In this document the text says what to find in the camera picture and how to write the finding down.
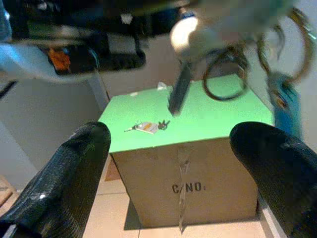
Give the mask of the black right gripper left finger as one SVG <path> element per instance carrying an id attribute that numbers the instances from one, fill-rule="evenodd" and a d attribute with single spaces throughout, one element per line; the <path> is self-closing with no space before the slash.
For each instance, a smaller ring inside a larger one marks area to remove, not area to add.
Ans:
<path id="1" fill-rule="evenodd" d="M 106 163 L 111 135 L 98 121 L 78 128 L 0 218 L 2 238 L 81 238 Z"/>

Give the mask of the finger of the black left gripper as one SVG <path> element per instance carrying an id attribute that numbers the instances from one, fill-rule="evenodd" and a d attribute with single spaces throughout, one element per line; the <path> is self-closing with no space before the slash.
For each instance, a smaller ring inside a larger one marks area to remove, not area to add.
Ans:
<path id="1" fill-rule="evenodd" d="M 126 69 L 141 68 L 146 64 L 146 55 L 143 51 L 133 53 L 111 53 L 109 50 L 95 48 L 99 70 L 101 71 L 120 71 Z"/>
<path id="2" fill-rule="evenodd" d="M 110 0 L 109 16 L 132 15 L 132 28 L 141 35 L 161 35 L 171 31 L 180 19 L 179 0 Z"/>

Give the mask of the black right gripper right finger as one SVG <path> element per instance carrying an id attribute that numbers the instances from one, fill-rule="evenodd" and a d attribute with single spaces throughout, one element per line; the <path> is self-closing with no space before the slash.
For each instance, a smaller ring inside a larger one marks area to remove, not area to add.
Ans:
<path id="1" fill-rule="evenodd" d="M 317 236 L 317 155 L 297 137 L 261 122 L 230 132 L 234 155 L 289 238 Z"/>

